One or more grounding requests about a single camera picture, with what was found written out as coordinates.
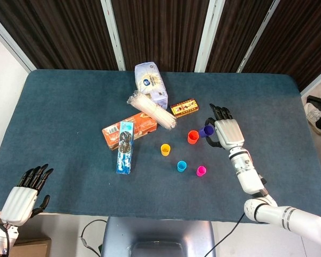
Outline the left black-fingered robot hand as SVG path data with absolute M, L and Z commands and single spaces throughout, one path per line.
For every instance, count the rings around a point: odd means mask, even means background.
M 36 200 L 43 189 L 53 168 L 48 165 L 37 166 L 27 170 L 13 187 L 1 210 L 0 219 L 3 224 L 22 226 L 28 219 L 44 212 L 50 201 L 46 195 L 39 207 L 35 207 Z

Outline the right black-fingered robot hand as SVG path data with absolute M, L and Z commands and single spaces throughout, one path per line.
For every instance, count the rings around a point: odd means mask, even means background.
M 212 139 L 207 136 L 205 137 L 207 143 L 211 147 L 219 147 L 225 150 L 231 150 L 234 147 L 242 147 L 244 137 L 237 121 L 232 117 L 231 112 L 226 107 L 215 106 L 212 103 L 210 103 L 209 106 L 212 109 L 215 118 L 207 118 L 205 126 L 213 126 L 218 141 L 212 141 Z

